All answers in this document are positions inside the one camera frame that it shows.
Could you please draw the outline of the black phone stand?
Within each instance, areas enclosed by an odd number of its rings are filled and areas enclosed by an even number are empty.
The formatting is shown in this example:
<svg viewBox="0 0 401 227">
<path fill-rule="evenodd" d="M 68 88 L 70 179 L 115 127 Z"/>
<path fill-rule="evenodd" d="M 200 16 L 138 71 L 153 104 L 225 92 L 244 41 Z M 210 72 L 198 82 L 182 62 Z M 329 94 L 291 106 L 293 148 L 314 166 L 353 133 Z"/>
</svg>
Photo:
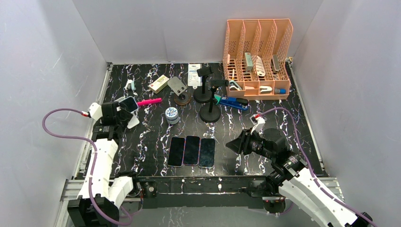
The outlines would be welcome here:
<svg viewBox="0 0 401 227">
<path fill-rule="evenodd" d="M 207 78 L 213 74 L 213 68 L 211 66 L 202 67 L 197 69 L 198 77 L 201 78 L 201 87 L 194 90 L 193 98 L 198 103 L 207 103 L 211 96 L 211 91 L 206 88 Z"/>
<path fill-rule="evenodd" d="M 219 87 L 227 87 L 229 85 L 229 81 L 226 79 L 214 79 L 210 83 L 210 91 L 211 96 L 209 99 L 209 106 L 204 105 L 200 108 L 199 117 L 202 121 L 206 123 L 214 123 L 220 119 L 221 110 L 219 107 L 214 108 L 215 106 L 215 92 Z"/>
</svg>

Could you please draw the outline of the black smartphone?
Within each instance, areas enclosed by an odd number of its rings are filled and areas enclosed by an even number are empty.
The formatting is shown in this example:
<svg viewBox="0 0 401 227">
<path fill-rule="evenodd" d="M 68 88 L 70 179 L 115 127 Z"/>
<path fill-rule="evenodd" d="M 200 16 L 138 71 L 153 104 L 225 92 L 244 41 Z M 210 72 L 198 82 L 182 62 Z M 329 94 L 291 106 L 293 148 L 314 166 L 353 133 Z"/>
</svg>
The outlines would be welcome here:
<svg viewBox="0 0 401 227">
<path fill-rule="evenodd" d="M 183 164 L 185 166 L 196 166 L 199 162 L 200 137 L 187 136 L 184 146 Z"/>
</svg>

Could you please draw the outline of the purple smartphone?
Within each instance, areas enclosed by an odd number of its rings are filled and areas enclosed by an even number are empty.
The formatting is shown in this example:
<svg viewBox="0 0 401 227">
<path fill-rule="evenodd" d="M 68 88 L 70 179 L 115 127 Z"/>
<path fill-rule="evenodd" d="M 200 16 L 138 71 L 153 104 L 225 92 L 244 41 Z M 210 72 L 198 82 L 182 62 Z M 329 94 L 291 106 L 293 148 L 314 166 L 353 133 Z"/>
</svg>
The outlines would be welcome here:
<svg viewBox="0 0 401 227">
<path fill-rule="evenodd" d="M 167 165 L 181 167 L 183 165 L 185 138 L 172 137 L 169 149 Z"/>
</svg>

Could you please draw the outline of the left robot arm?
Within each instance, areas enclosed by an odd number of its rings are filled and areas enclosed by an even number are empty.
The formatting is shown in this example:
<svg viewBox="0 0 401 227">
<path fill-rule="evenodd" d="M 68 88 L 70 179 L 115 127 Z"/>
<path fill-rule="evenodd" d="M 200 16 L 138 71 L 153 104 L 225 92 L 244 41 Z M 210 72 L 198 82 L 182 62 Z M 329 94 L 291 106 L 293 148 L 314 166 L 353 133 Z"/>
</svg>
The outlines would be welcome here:
<svg viewBox="0 0 401 227">
<path fill-rule="evenodd" d="M 96 120 L 88 173 L 77 198 L 69 201 L 67 210 L 77 227 L 122 226 L 120 207 L 127 195 L 139 195 L 141 184 L 131 174 L 110 181 L 110 174 L 122 129 L 133 115 L 121 109 L 119 102 L 107 102 L 93 103 L 88 116 Z"/>
</svg>

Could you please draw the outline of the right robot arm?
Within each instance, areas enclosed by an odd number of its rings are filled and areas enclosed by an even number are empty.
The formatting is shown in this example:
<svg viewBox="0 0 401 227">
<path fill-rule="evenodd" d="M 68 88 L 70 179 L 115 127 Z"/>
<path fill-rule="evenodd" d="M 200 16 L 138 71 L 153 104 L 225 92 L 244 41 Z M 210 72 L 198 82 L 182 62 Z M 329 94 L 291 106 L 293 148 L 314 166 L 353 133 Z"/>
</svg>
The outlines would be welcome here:
<svg viewBox="0 0 401 227">
<path fill-rule="evenodd" d="M 286 138 L 277 129 L 266 129 L 262 135 L 242 130 L 226 147 L 236 154 L 252 152 L 271 160 L 271 172 L 252 192 L 284 196 L 294 202 L 321 227 L 368 227 L 373 219 L 367 213 L 352 211 L 331 192 L 302 157 L 287 148 Z"/>
</svg>

